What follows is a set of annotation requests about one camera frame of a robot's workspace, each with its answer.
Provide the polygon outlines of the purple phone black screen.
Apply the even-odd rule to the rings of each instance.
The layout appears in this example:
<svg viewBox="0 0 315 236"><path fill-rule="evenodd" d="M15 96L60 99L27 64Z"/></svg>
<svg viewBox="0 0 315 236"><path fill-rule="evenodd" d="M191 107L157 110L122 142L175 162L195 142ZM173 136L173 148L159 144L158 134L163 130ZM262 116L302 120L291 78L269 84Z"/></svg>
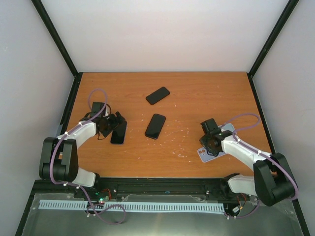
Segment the purple phone black screen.
<svg viewBox="0 0 315 236"><path fill-rule="evenodd" d="M151 139L157 139L161 133L165 121L165 116L160 114L153 114L145 131L145 136Z"/></svg>

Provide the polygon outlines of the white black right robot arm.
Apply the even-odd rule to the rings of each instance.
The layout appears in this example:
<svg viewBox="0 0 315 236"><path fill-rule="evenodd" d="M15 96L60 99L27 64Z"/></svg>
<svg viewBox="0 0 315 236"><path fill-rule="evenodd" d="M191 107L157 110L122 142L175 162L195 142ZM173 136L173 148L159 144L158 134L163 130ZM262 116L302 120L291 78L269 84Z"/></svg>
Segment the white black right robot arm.
<svg viewBox="0 0 315 236"><path fill-rule="evenodd" d="M269 207L285 199L294 201L297 198L298 186L283 154L271 154L249 145L237 136L236 130L218 126L213 118L200 125L204 134L199 141L208 155L231 155L253 172L249 177L237 173L227 176L222 187L225 194L256 196Z"/></svg>

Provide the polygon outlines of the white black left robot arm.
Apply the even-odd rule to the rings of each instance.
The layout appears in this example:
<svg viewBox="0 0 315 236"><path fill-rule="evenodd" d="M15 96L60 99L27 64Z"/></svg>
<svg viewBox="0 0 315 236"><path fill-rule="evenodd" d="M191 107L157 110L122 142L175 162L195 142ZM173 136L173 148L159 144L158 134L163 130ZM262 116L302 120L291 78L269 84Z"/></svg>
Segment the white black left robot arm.
<svg viewBox="0 0 315 236"><path fill-rule="evenodd" d="M43 141L39 176L41 179L63 185L83 186L92 198L102 194L102 185L98 183L99 174L79 167L78 148L95 135L107 137L126 119L119 113L111 113L111 107L102 102L94 102L91 111L69 131Z"/></svg>

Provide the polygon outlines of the lavender phone case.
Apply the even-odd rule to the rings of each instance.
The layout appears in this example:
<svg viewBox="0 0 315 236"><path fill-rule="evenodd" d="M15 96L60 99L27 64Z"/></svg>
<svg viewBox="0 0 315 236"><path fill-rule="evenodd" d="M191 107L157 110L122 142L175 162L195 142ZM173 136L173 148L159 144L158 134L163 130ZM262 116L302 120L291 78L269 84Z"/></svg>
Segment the lavender phone case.
<svg viewBox="0 0 315 236"><path fill-rule="evenodd" d="M221 156L226 155L226 153L220 152L217 156L214 156L214 155L212 155L212 154L209 154L209 153L207 152L207 150L206 150L204 147L199 148L199 149L197 150L197 154L198 154L199 158L201 159L201 162L202 162L202 163L207 163L207 162L210 162L210 161L212 161L212 160L215 160L215 159L217 159L217 158L219 158L219 157L221 157Z"/></svg>

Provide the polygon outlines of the blue phone black screen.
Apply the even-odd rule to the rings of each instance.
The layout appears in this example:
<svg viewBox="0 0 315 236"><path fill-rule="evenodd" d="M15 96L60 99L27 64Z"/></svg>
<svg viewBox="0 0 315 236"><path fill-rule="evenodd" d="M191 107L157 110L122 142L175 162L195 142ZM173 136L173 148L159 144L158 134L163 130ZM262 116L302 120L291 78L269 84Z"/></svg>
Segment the blue phone black screen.
<svg viewBox="0 0 315 236"><path fill-rule="evenodd" d="M127 128L127 121L123 121L120 125L118 125L112 132L111 144L122 145L125 140Z"/></svg>

